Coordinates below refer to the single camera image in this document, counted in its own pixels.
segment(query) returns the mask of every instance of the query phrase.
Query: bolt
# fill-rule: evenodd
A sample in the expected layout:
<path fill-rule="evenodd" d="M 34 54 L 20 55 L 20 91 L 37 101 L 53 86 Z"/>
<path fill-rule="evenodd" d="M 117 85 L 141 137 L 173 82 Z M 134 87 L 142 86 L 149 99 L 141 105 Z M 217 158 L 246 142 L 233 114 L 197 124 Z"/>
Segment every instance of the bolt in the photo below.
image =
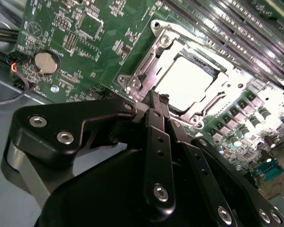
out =
<path fill-rule="evenodd" d="M 203 146 L 207 146 L 207 143 L 204 139 L 199 139 L 199 141 Z"/>
<path fill-rule="evenodd" d="M 57 92 L 59 92 L 59 87 L 58 86 L 56 86 L 56 85 L 51 85 L 51 92 L 53 92 L 53 93 L 57 93 Z"/>
<path fill-rule="evenodd" d="M 132 109 L 133 109 L 132 106 L 129 105 L 129 104 L 124 104 L 124 107 L 125 107 L 126 109 L 128 109 L 128 110 L 132 110 Z"/>
<path fill-rule="evenodd" d="M 47 120 L 44 117 L 33 116 L 29 119 L 31 126 L 36 128 L 43 128 L 47 125 Z"/>
<path fill-rule="evenodd" d="M 224 209 L 223 207 L 219 206 L 218 208 L 218 214 L 220 216 L 220 218 L 227 224 L 230 225 L 232 223 L 232 219 L 230 214 L 227 212 L 226 209 Z"/>
<path fill-rule="evenodd" d="M 57 134 L 57 140 L 68 145 L 74 142 L 74 137 L 69 132 L 61 131 Z"/>
<path fill-rule="evenodd" d="M 266 223 L 270 223 L 269 216 L 263 210 L 259 209 L 259 215 Z"/>
<path fill-rule="evenodd" d="M 274 220 L 275 220 L 277 223 L 279 223 L 279 224 L 282 223 L 281 220 L 280 220 L 280 218 L 279 218 L 279 216 L 277 216 L 276 213 L 274 213 L 273 211 L 271 211 L 270 213 L 271 213 L 271 216 L 273 216 Z"/>
<path fill-rule="evenodd" d="M 125 78 L 124 77 L 119 77 L 119 80 L 120 80 L 121 83 L 125 82 Z"/>
<path fill-rule="evenodd" d="M 176 122 L 174 121 L 174 125 L 177 127 L 177 128 L 180 128 L 181 127 L 181 124 L 179 122 Z"/>
<path fill-rule="evenodd" d="M 168 47 L 171 43 L 170 38 L 167 35 L 162 36 L 162 38 L 160 39 L 160 43 L 162 45 L 162 47 Z"/>
<path fill-rule="evenodd" d="M 161 202 L 166 202 L 169 199 L 169 194 L 166 189 L 161 185 L 156 185 L 153 189 L 153 193 L 158 200 Z"/>
<path fill-rule="evenodd" d="M 241 165 L 236 165 L 236 170 L 237 171 L 241 171 L 242 170 L 242 166 Z"/>

